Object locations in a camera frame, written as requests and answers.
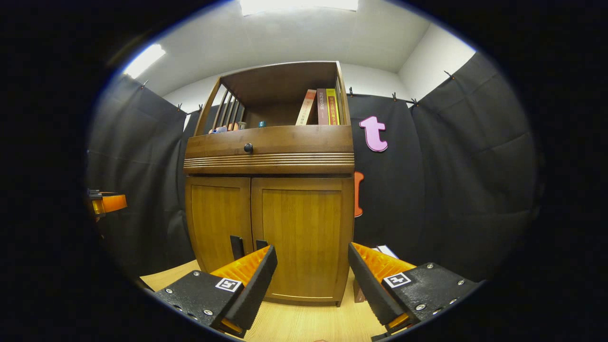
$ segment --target yellow book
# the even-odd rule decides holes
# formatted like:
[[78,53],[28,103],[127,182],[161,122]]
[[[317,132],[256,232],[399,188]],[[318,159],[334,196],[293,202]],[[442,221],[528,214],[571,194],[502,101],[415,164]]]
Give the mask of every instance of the yellow book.
[[325,91],[327,96],[327,116],[329,117],[330,125],[339,125],[340,114],[338,112],[338,100],[336,96],[336,90],[331,88],[326,89]]

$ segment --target cabinet door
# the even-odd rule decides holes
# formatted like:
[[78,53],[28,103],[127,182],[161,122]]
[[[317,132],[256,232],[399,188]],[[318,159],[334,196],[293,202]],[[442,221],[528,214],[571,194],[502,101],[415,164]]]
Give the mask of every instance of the cabinet door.
[[353,236],[352,178],[253,178],[254,240],[277,251],[266,292],[292,301],[341,302]]
[[230,236],[243,238],[253,251],[250,178],[186,177],[186,214],[190,242],[203,271],[234,261]]

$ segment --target wooden drawer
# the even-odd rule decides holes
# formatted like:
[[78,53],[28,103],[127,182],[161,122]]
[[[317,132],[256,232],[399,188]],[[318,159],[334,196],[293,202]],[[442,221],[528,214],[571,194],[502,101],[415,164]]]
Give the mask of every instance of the wooden drawer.
[[[252,153],[244,151],[252,144]],[[188,140],[186,174],[353,173],[349,125],[250,128],[195,136]]]

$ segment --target book spine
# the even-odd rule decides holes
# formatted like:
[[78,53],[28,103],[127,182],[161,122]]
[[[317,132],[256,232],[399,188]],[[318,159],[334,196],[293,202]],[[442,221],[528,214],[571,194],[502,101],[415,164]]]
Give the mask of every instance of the book spine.
[[338,113],[338,102],[335,89],[326,89],[327,93],[327,110],[330,120],[330,125],[340,124],[340,115]]
[[319,125],[329,125],[330,121],[327,116],[327,94],[325,89],[317,89],[317,115],[319,116]]
[[298,120],[295,122],[296,126],[306,125],[308,123],[308,118],[313,107],[314,96],[316,93],[316,90],[310,89],[306,92],[306,97],[304,97],[304,102],[302,103]]

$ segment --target wooden floor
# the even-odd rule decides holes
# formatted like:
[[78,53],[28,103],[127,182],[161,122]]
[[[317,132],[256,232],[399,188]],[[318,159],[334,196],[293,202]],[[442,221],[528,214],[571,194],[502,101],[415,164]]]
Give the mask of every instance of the wooden floor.
[[[141,279],[154,291],[158,291],[193,270],[200,270],[196,260]],[[254,325],[245,334],[244,341],[370,342],[372,336],[385,333],[386,329],[380,325],[367,301],[354,302],[353,281],[353,271],[349,270],[340,307],[262,302]]]

